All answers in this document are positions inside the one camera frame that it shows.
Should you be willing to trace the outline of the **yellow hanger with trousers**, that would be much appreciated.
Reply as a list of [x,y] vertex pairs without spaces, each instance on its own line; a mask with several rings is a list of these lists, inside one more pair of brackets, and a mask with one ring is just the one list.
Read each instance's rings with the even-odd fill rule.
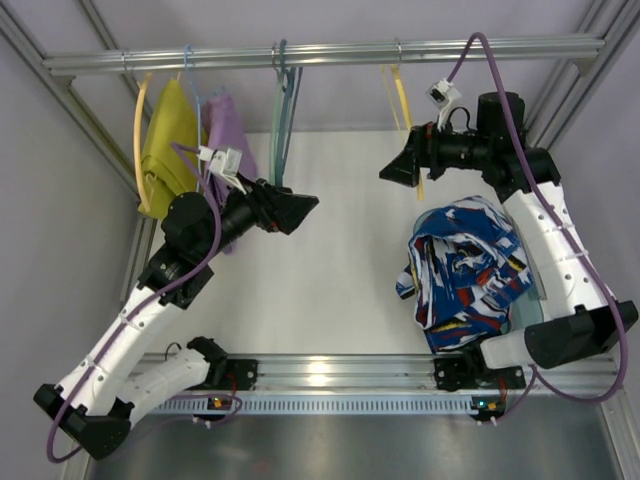
[[400,64],[381,64],[379,68],[396,130],[404,139],[407,139],[413,121]]

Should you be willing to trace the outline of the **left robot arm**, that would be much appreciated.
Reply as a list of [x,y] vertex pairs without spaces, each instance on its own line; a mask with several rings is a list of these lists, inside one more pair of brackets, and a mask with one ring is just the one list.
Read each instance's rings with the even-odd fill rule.
[[213,277],[210,261],[250,229],[293,233],[318,205],[264,179],[241,179],[223,207],[211,193],[175,197],[161,223],[164,243],[149,259],[122,310],[79,365],[56,384],[41,385],[35,403],[94,460],[104,460],[154,408],[182,391],[216,388],[228,374],[228,354],[198,336],[138,377],[131,375],[155,338]]

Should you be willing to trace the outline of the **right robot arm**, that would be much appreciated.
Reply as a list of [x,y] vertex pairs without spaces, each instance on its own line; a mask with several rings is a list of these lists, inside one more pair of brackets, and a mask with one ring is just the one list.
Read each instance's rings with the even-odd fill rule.
[[485,93],[475,126],[416,126],[379,174],[414,187],[422,174],[472,170],[494,190],[494,200],[469,196],[425,214],[396,284],[415,299],[434,353],[465,353],[483,369],[549,370],[621,349],[638,318],[592,264],[551,155],[526,144],[524,108],[516,93]]

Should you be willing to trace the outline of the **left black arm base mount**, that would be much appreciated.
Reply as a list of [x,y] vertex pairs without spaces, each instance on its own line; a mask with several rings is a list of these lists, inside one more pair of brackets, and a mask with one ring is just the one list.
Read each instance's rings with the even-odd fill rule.
[[198,386],[211,391],[250,391],[258,379],[259,361],[253,358],[226,358],[211,365]]

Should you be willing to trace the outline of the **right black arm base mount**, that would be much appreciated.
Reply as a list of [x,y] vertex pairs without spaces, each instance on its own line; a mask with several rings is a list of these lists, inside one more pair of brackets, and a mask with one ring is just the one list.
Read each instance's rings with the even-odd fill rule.
[[486,373],[482,357],[473,352],[438,356],[433,366],[437,389],[447,392],[476,389]]

